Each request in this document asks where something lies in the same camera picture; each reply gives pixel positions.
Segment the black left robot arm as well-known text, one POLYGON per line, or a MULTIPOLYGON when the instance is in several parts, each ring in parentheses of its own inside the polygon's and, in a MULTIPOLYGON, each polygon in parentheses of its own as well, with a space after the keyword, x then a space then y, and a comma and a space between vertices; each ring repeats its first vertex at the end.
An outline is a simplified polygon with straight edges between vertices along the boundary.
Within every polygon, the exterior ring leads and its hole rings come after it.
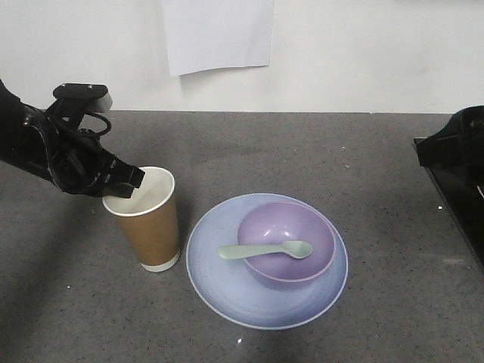
POLYGON ((100 143, 111 130, 107 86, 64 83, 53 96, 40 110, 1 87, 1 160, 68 194, 131 197, 144 172, 100 143))

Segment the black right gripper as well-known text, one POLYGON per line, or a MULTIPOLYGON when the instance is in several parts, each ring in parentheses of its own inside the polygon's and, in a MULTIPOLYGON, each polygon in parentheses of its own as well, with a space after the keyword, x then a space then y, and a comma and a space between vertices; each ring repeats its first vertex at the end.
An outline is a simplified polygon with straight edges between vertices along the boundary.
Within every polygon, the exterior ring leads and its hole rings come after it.
POLYGON ((422 166, 483 166, 483 106, 455 113, 443 129, 417 144, 417 156, 422 166))

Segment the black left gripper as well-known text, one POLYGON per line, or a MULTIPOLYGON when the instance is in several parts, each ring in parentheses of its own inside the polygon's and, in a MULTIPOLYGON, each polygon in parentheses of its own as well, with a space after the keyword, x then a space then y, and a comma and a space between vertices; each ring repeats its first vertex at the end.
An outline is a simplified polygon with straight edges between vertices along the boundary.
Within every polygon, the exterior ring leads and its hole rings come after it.
POLYGON ((103 149, 100 137, 111 123, 101 114, 66 113, 56 101, 43 113, 38 132, 45 143, 47 170, 54 185, 69 194, 129 199, 145 172, 103 149))

